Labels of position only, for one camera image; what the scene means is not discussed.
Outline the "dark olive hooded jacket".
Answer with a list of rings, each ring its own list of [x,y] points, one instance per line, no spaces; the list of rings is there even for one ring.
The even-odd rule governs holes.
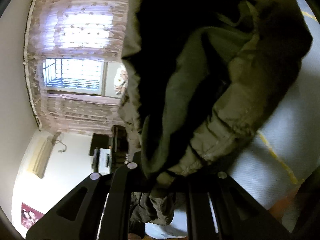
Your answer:
[[[295,0],[129,0],[119,115],[151,190],[129,232],[169,225],[178,187],[212,181],[271,116],[312,37]]]

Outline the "white printer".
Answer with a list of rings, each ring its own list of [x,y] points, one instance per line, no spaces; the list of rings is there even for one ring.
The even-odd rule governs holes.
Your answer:
[[[94,150],[92,168],[94,172],[107,175],[112,171],[112,151],[109,148],[96,148]]]

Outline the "black computer monitor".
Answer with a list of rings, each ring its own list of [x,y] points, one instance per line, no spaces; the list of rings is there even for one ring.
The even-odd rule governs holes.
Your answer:
[[[89,155],[93,156],[95,149],[109,148],[111,146],[111,137],[103,134],[93,134]]]

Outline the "black computer desk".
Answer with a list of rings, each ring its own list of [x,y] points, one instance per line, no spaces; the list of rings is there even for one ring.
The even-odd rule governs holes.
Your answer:
[[[131,162],[132,157],[129,154],[129,142],[125,127],[114,125],[111,128],[112,135],[109,137],[110,142],[110,168],[115,172],[119,167]]]

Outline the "left pink lace curtain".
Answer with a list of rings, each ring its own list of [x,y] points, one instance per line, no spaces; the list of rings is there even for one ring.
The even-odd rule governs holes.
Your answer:
[[[30,89],[29,99],[41,131],[110,135],[113,126],[124,126],[118,114],[118,98]]]

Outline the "pink lace curtain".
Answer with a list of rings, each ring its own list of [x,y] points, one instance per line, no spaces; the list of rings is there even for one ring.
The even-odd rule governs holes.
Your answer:
[[[129,0],[32,0],[25,61],[119,61]]]
[[[113,126],[124,126],[118,114],[118,98],[30,89],[29,99],[41,131],[110,135]]]

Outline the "window with blue grille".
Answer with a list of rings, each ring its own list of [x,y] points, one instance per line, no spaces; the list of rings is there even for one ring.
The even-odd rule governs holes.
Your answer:
[[[84,59],[46,59],[43,62],[44,85],[48,90],[103,96],[107,64]]]

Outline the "right pink lace curtain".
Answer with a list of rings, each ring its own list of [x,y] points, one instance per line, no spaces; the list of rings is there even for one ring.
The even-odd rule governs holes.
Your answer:
[[[32,0],[25,61],[119,61],[129,0]]]

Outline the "red wall poster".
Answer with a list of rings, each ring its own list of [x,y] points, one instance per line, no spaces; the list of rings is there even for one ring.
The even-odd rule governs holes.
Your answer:
[[[37,221],[43,217],[43,213],[22,203],[21,205],[21,224],[30,229]]]

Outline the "white wall air conditioner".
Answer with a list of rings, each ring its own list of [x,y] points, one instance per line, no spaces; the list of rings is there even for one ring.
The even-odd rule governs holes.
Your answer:
[[[55,137],[50,135],[46,138],[40,138],[32,153],[27,171],[42,179],[52,153],[55,143]]]

